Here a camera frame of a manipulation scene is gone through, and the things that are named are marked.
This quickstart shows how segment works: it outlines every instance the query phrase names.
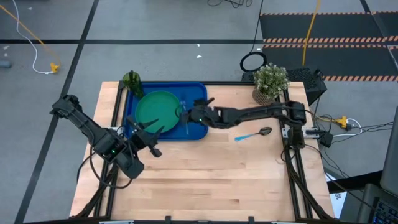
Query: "spoon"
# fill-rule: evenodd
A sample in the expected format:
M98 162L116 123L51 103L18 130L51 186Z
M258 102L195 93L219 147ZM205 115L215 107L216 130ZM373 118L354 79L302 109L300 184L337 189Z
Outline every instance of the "spoon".
M260 131L255 134L247 134L245 136L235 137L235 141L240 141L240 140L246 139L248 137L255 136L257 134L261 134L262 136L265 136L265 135L269 134L271 131L272 131L271 127L264 127L264 128L261 128Z

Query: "orange striped tape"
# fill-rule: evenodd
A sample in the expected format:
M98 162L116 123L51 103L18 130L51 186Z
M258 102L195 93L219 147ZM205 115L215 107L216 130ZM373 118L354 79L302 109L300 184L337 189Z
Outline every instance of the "orange striped tape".
M291 48L291 47L296 47L296 48L301 48L304 47L303 44L266 44L263 46L263 48ZM383 44L323 44L323 45L317 45L317 44L308 44L308 48L386 48L386 45Z
M306 38L266 38L265 43L292 43L304 44ZM319 44L342 44L342 43L384 43L386 41L398 41L398 36L389 37L326 37L326 38L309 38L308 43Z
M377 13L397 13L398 11L376 11L372 12L372 14L377 14Z
M370 12L320 12L317 15L365 15L371 14ZM300 15L313 15L312 12L283 12L283 13L262 13L260 16L300 16Z
M325 81L398 81L397 75L373 75L373 76L339 76L328 75L322 77Z

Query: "small plant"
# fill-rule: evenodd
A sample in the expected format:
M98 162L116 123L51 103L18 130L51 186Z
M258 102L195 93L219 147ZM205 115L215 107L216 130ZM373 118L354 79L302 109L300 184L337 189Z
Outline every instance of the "small plant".
M275 99L282 90L286 90L289 84L286 68L277 67L269 63L254 73L256 90L260 91L270 99Z

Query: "wooden table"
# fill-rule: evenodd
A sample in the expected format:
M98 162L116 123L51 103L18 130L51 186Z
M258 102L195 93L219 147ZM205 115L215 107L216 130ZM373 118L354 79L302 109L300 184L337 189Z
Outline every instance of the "wooden table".
M118 82L103 82L94 120L103 127L111 124ZM252 96L253 86L206 86L211 105L235 108L258 106ZM291 100L300 101L308 109L303 83L289 86ZM121 124L123 101L119 110ZM254 136L235 142L234 137L255 133L264 126L273 131L267 136ZM306 126L312 126L307 113ZM316 140L305 143L318 148ZM163 152L154 158L149 150L139 151L145 171L126 188L116 190L112 219L164 220L294 220L286 165L280 159L283 149L279 122L276 119L249 121L230 129L210 128L199 141L160 142ZM333 216L330 196L323 173L322 160L314 149L301 150L309 191L325 211ZM96 156L98 172L102 160ZM128 178L119 172L118 185ZM77 214L98 188L90 166L83 166L76 188L71 215ZM302 194L298 190L300 210L305 216ZM101 214L105 213L108 192L104 194Z

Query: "blue spoon handle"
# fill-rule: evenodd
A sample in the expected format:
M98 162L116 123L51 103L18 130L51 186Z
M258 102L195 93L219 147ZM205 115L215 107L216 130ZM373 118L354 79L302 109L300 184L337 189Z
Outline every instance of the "blue spoon handle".
M248 134L248 135L245 135L245 136L235 137L235 141L240 141L240 140L246 139L246 138L254 136L254 135L256 135L256 134Z

